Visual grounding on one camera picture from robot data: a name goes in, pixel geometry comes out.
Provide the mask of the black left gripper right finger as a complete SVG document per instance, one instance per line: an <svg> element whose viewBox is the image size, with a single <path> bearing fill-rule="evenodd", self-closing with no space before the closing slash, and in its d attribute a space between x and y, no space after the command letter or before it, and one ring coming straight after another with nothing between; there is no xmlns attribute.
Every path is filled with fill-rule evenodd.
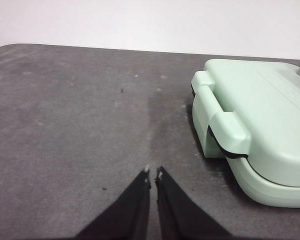
<svg viewBox="0 0 300 240"><path fill-rule="evenodd" d="M190 199L163 166L157 168L155 184L163 238L233 237Z"/></svg>

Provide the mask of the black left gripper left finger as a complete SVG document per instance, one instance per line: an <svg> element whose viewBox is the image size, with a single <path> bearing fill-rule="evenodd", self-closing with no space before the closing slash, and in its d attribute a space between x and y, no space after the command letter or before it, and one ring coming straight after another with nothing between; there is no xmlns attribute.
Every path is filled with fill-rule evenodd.
<svg viewBox="0 0 300 240"><path fill-rule="evenodd" d="M76 238L145 238L150 212L150 170L142 169L106 210Z"/></svg>

